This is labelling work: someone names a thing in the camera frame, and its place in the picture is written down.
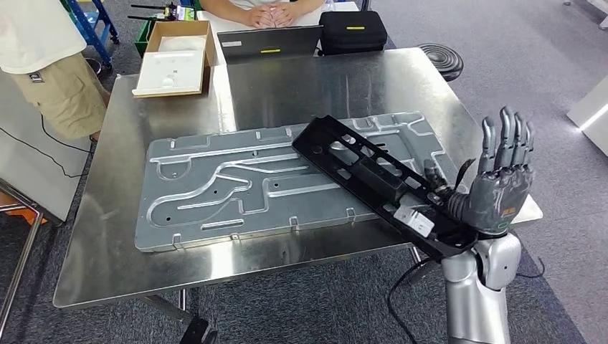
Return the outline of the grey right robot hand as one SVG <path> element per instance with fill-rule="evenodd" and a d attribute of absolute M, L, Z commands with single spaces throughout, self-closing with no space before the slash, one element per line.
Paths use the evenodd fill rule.
<path fill-rule="evenodd" d="M 468 193 L 449 186 L 433 160 L 424 161 L 424 177 L 450 216 L 490 237 L 507 232 L 522 209 L 534 178 L 532 123 L 508 106 L 500 109 L 500 120 L 499 133 L 491 118 L 482 121 L 482 153 Z"/>

